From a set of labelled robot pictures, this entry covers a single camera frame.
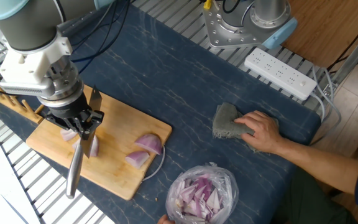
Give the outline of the person left hand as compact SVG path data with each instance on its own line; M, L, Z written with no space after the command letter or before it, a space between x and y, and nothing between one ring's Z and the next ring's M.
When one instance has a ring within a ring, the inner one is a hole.
M157 224L175 224L175 221L170 220L168 215L163 215Z

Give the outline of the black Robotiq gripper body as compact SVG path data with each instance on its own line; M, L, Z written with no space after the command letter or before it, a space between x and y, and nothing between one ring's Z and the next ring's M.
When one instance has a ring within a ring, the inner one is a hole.
M60 119L74 118L82 111L89 109L88 102L84 94L73 100L53 101L48 105L49 115Z

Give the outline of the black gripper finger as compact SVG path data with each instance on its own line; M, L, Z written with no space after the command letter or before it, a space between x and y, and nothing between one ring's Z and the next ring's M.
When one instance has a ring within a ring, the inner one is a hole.
M81 138L88 140L90 135L96 131L96 128L103 122L104 112L86 109L81 112Z
M79 118L79 116L75 115L75 116L69 116L67 118L59 118L53 115L51 112L49 112L45 117L47 121L61 127L62 129L67 131L70 129L78 134L79 129L76 125L76 121L75 121L76 118Z

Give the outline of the person right hand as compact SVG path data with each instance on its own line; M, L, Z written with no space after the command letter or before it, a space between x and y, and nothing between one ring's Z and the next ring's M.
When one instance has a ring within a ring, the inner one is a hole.
M253 111L234 120L237 124L244 124L254 131L253 134L241 134L241 138L252 147L267 153L277 153L283 142L275 121L260 111Z

